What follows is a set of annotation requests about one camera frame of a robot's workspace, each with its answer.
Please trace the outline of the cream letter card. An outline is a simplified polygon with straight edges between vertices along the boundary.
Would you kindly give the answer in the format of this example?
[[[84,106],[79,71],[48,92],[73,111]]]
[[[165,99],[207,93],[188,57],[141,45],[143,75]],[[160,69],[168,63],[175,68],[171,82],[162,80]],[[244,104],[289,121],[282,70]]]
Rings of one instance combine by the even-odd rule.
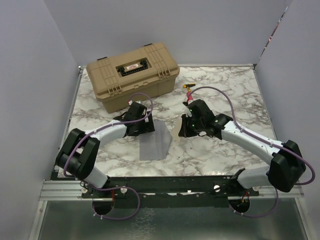
[[[173,128],[172,131],[171,131],[172,139],[173,139],[177,144],[179,144],[180,141],[181,141],[181,137],[179,136],[179,132],[180,132],[180,130],[181,130],[181,127],[182,127],[182,119],[181,119],[181,118],[178,118],[178,119],[176,120],[176,123],[175,123],[174,128]]]

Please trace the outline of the grey translucent envelope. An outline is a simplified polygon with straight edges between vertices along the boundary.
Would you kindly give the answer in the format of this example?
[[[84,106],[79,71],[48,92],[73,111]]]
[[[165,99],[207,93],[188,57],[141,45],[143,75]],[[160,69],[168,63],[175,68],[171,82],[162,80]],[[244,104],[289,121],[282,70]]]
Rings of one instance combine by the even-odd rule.
[[[162,120],[155,120],[155,131],[139,136],[139,160],[164,160],[168,154],[172,135]]]

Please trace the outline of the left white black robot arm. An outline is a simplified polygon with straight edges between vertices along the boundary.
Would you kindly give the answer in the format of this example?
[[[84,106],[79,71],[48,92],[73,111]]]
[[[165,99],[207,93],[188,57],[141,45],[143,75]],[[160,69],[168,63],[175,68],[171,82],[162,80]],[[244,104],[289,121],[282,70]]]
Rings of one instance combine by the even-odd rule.
[[[57,154],[55,165],[71,177],[92,185],[97,196],[106,197],[111,190],[109,177],[95,167],[99,149],[117,139],[154,131],[152,110],[134,101],[126,112],[104,126],[87,131],[72,129]]]

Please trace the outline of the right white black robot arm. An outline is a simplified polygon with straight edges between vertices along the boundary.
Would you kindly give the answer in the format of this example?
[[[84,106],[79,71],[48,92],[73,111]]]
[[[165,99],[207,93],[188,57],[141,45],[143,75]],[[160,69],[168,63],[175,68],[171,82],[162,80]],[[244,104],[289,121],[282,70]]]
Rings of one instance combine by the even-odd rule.
[[[237,126],[234,119],[223,113],[215,115],[200,99],[185,102],[187,112],[181,116],[179,137],[208,136],[236,144],[258,156],[267,165],[255,169],[242,168],[231,178],[229,189],[240,196],[253,187],[273,186],[288,193],[306,171],[298,144],[281,142]]]

